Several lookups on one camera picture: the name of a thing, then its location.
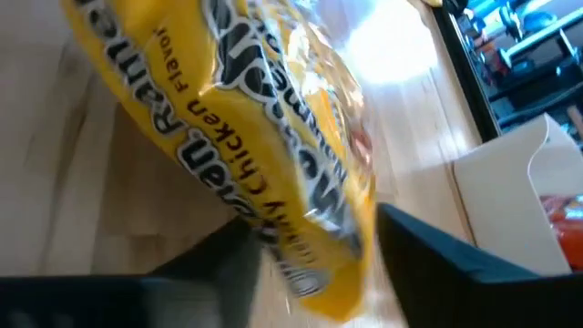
wood grain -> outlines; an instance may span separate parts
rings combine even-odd
[[[379,200],[471,240],[449,163],[479,138],[435,21],[411,1],[316,10],[363,87]],[[14,6],[0,14],[1,275],[147,272],[233,216],[116,108],[56,1]],[[351,48],[355,38],[370,46]],[[393,65],[387,78],[430,64],[380,81],[360,55]],[[406,326],[378,251],[368,284],[362,314],[329,323],[293,300],[265,255],[250,327]]]

instant noodle packet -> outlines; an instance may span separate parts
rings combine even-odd
[[[291,291],[355,315],[374,183],[362,94],[287,0],[62,0],[139,128],[257,232]]]

black lettering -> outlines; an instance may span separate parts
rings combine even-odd
[[[228,205],[231,205],[233,209],[235,209],[240,215],[247,217],[247,218],[256,218],[257,215],[255,211],[247,204],[246,201],[240,200],[238,198],[233,199],[226,199],[225,202]]]
[[[283,62],[281,62],[280,60],[275,62],[277,64],[277,66],[279,66],[279,70],[282,72],[285,72],[285,66],[283,65]]]
[[[220,118],[214,114],[205,115],[204,118],[202,118],[202,120],[209,125],[215,125],[217,123],[220,123]]]
[[[123,59],[118,57],[118,54],[119,52],[115,53],[114,56],[110,55],[110,58],[118,63],[118,68],[123,74],[126,83],[133,85],[136,81],[140,80],[147,74],[146,67],[144,66],[144,63],[142,63],[139,54],[135,54]]]
[[[340,207],[338,208],[338,210],[336,210],[336,214],[335,215],[331,215],[328,220],[336,225],[339,229],[337,231],[334,231],[333,233],[336,235],[336,238],[341,239],[343,237],[343,234],[345,234],[347,231],[347,229],[343,226],[343,221],[344,221],[344,209],[346,207],[346,202],[343,202]]]
[[[95,33],[105,39],[112,39],[118,34],[116,20],[107,9],[93,9],[89,12],[89,23]]]
[[[281,254],[281,251],[278,250],[275,247],[270,247],[270,251],[271,251],[271,256],[273,256],[273,259],[278,262],[280,264],[280,268],[283,268],[285,266],[285,264],[282,262],[283,261],[283,254]]]
[[[134,91],[134,97],[147,106],[159,106],[164,102],[164,95],[158,92],[150,81],[142,83]]]
[[[235,155],[235,159],[242,159],[245,156],[249,155],[249,151],[247,150],[243,150],[242,152],[240,152],[239,154]]]
[[[171,76],[169,76],[169,77],[168,77],[168,80],[169,80],[169,81],[174,81],[174,79],[175,79],[176,77],[179,77],[179,76],[181,76],[181,75],[182,75],[182,71],[174,72],[174,74],[172,74]]]
[[[271,83],[263,83],[267,76],[264,68],[265,67],[251,67],[247,73],[245,73],[245,84],[257,95],[275,97],[275,91],[273,90]]]
[[[190,142],[187,147],[180,150],[179,156],[190,172],[194,173],[202,165],[215,159],[215,154],[212,151],[206,151],[202,156],[197,156],[207,145],[207,141],[200,139]]]
[[[288,87],[288,80],[285,77],[285,74],[281,72],[279,69],[275,68],[271,71],[271,77],[273,78],[273,82],[275,83],[275,88],[282,92]]]
[[[320,147],[320,149],[323,149],[324,147],[326,147],[326,139],[320,138],[320,143],[318,144],[318,146]]]
[[[341,176],[341,171],[343,169],[343,165],[340,162],[340,160],[336,161],[336,163],[334,163],[334,169],[333,169],[333,173],[336,177],[340,177]]]
[[[278,208],[285,206],[285,203],[283,201],[269,201],[269,202],[265,202],[263,203],[263,208],[267,211],[268,215],[273,214],[273,212],[275,212]],[[284,218],[284,215],[281,215],[277,218],[277,220]]]
[[[249,168],[251,164],[253,164],[253,159],[247,159],[242,164],[239,165],[239,169],[241,171],[239,179],[245,180],[246,178],[250,177],[251,175],[255,174],[255,172],[257,172],[257,169]]]
[[[273,104],[273,106],[271,107],[271,113],[273,113],[273,116],[277,119],[283,118],[283,110],[281,110],[281,105],[279,101]]]
[[[217,28],[219,30],[229,28],[231,17],[226,2],[224,0],[209,0],[209,8]]]
[[[308,256],[311,254],[308,246],[303,243],[296,244],[293,247],[296,249],[296,251],[301,252],[303,256]]]
[[[170,37],[169,37],[169,36],[163,36],[163,37],[160,39],[160,45],[161,45],[162,47],[167,47],[167,46],[170,46]]]
[[[272,34],[268,33],[265,36],[265,41],[267,41],[267,44],[270,45],[270,48],[273,49],[273,51],[275,51],[278,54],[281,54],[281,50],[279,48],[278,42],[277,42],[277,38],[275,36],[273,36]]]
[[[168,70],[168,72],[172,72],[174,70],[179,69],[179,62],[175,58],[170,59],[166,63],[166,69]]]
[[[199,179],[202,183],[214,189],[225,183],[225,175],[225,170],[221,166],[213,164],[199,174]]]
[[[162,54],[164,54],[164,61],[167,61],[172,56],[172,48],[162,50]]]
[[[302,164],[303,172],[308,176],[308,179],[315,179],[318,175],[318,163],[312,154],[305,149],[299,152],[300,164]]]
[[[219,134],[215,140],[217,142],[221,142],[222,140],[232,136],[235,133],[235,130],[229,128],[229,124],[223,123],[222,128],[215,128],[215,131]]]
[[[227,141],[227,148],[229,148],[232,151],[239,150],[240,147],[243,145],[243,140],[241,140],[239,136],[235,136],[235,140],[236,140],[235,144],[231,144],[230,141]]]
[[[217,195],[223,199],[225,196],[233,193],[233,191],[235,191],[235,189],[233,188],[233,186],[226,185],[223,188],[217,190]]]
[[[341,183],[344,183],[344,181],[346,180],[346,178],[348,178],[348,172],[346,170],[343,170],[343,173],[340,176],[340,182]]]
[[[177,119],[172,121],[173,119],[172,108],[170,105],[164,108],[164,111],[161,113],[154,113],[152,115],[152,119],[154,120],[154,127],[156,130],[161,134],[170,134],[180,128],[184,127],[184,122]]]
[[[256,26],[257,26],[257,31],[259,33],[263,33],[265,32],[265,30],[267,29],[267,27],[265,26],[265,24],[261,21],[261,19],[257,16],[257,15],[253,15],[253,18],[256,20]]]
[[[220,39],[218,52],[220,61],[224,66],[220,76],[220,81],[223,84],[232,84],[253,60],[263,58],[261,46],[259,45],[248,46],[237,57],[229,55],[232,48],[250,32],[251,28],[247,24],[239,23]]]
[[[290,226],[290,222],[287,220],[288,218],[286,216],[282,216],[283,218],[280,220],[280,227],[282,227],[283,229],[285,229],[288,233],[290,233],[290,230],[292,229],[292,227]]]
[[[109,60],[111,60],[112,62],[118,63],[120,61],[118,60],[119,54],[122,51],[127,50],[128,48],[129,42],[127,40],[122,40],[121,42],[118,42],[114,45],[107,46],[106,49],[107,57],[109,57]]]
[[[309,109],[306,110],[306,113],[308,113],[308,125],[310,126],[310,130],[315,135],[316,131],[319,130],[318,129],[318,122],[316,121],[316,117],[313,115],[313,113]]]
[[[330,147],[330,145],[324,146],[324,155],[326,155],[327,158],[332,157],[332,147]]]
[[[296,149],[300,141],[298,140],[298,137],[295,134],[295,132],[292,130],[292,127],[290,127],[289,125],[285,126],[283,133],[285,133],[285,135],[287,136],[288,141],[291,143],[291,147],[293,149]]]
[[[155,29],[154,33],[157,34],[158,36],[162,36],[163,34],[166,33],[166,27],[162,27],[162,29],[160,30]]]
[[[275,224],[271,221],[264,220],[261,223],[261,228],[258,230],[258,238],[270,245],[277,245],[278,238]]]
[[[283,99],[285,102],[293,108],[293,111],[298,115],[302,121],[306,121],[308,118],[308,112],[301,112],[302,102],[298,99],[293,87],[290,87],[285,93],[283,93]]]
[[[187,111],[189,111],[190,113],[194,114],[195,116],[198,116],[200,114],[205,113],[207,111],[206,108],[201,108],[201,109],[195,110],[196,109],[196,106],[198,106],[199,104],[200,103],[199,103],[198,100],[191,100],[189,102],[189,104],[187,105]]]
[[[244,184],[243,188],[248,191],[251,195],[259,195],[267,189],[267,182],[263,176],[260,176],[260,183],[258,187],[249,187],[249,185]]]
[[[178,81],[176,81],[174,83],[174,88],[176,88],[176,91],[182,92],[182,91],[188,89],[189,88],[189,85],[188,84],[182,84],[182,82],[180,82],[180,80],[178,80]]]
[[[298,235],[295,235],[295,234],[287,235],[286,239],[287,239],[288,243],[301,242],[300,237],[298,237]]]
[[[318,184],[313,190],[313,194],[310,197],[312,205],[320,213],[325,213],[327,210],[336,210],[338,207],[338,201],[340,200],[339,192],[336,188],[331,189],[323,194],[330,186],[330,178],[328,175],[323,173],[318,180]]]

wooden surface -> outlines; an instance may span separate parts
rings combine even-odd
[[[435,21],[411,4],[317,10],[363,86],[379,199],[469,239],[449,162],[478,138]],[[57,1],[10,6],[0,14],[0,274],[146,272],[232,217],[116,107]],[[345,326],[403,326],[379,261],[370,285],[365,313]],[[251,327],[336,326],[299,308],[267,257],[254,306]]]

black object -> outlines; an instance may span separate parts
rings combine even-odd
[[[558,58],[536,67],[534,63],[532,63],[531,68],[525,72],[525,74],[516,72],[515,69],[513,69],[510,75],[500,81],[498,91],[488,97],[488,100],[490,103],[493,103],[504,97],[511,97],[519,90],[528,90],[540,81],[546,81],[557,77],[557,67],[564,66],[564,64],[565,61]]]
[[[149,276],[0,279],[2,328],[245,328],[260,244],[234,220]]]
[[[468,1],[469,0],[444,0],[443,6],[448,13],[454,17],[458,17],[464,13]]]
[[[536,68],[525,78],[517,78],[511,86],[501,89],[490,98],[490,101],[502,97],[510,97],[515,111],[498,120],[501,129],[509,128],[518,123],[526,122],[545,112],[557,108],[565,108],[577,103],[583,97],[583,69],[581,67],[581,51],[574,49],[572,56],[552,61]],[[516,105],[514,100],[524,95],[527,105]]]
[[[461,35],[456,21],[442,8],[433,8],[433,13],[482,141],[487,142],[499,137],[500,129],[476,78],[476,69],[471,65],[471,60],[460,41]]]
[[[390,205],[377,234],[411,328],[580,325],[581,274],[538,277]]]

